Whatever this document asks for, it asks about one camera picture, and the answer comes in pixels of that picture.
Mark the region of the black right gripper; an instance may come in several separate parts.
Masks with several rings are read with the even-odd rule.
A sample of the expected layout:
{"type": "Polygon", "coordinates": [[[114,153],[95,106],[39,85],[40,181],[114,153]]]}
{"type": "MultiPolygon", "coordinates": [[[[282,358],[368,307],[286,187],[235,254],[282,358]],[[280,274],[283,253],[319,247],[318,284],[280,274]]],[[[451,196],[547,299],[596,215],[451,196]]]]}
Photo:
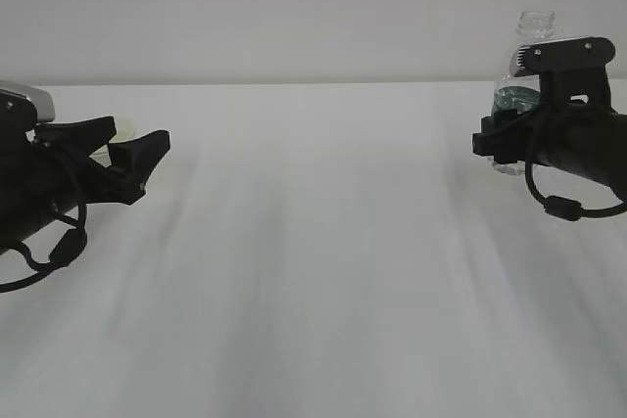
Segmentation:
{"type": "Polygon", "coordinates": [[[472,134],[472,152],[499,164],[535,163],[608,187],[626,199],[626,116],[611,105],[606,66],[614,44],[592,36],[592,52],[581,65],[537,75],[536,112],[495,112],[472,134]]]}

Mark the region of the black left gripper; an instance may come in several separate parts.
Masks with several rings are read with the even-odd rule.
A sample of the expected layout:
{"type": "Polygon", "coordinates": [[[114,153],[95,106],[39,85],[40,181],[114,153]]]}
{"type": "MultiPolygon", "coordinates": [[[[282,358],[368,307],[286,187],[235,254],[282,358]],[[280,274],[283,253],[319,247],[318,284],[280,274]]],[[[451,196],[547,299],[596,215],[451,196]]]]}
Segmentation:
{"type": "Polygon", "coordinates": [[[87,245],[87,204],[131,206],[146,194],[152,172],[170,150],[169,133],[110,143],[112,116],[38,123],[30,104],[1,98],[1,252],[25,256],[25,240],[52,222],[69,229],[51,256],[78,256],[87,245]],[[90,156],[107,145],[109,165],[90,156]]]}

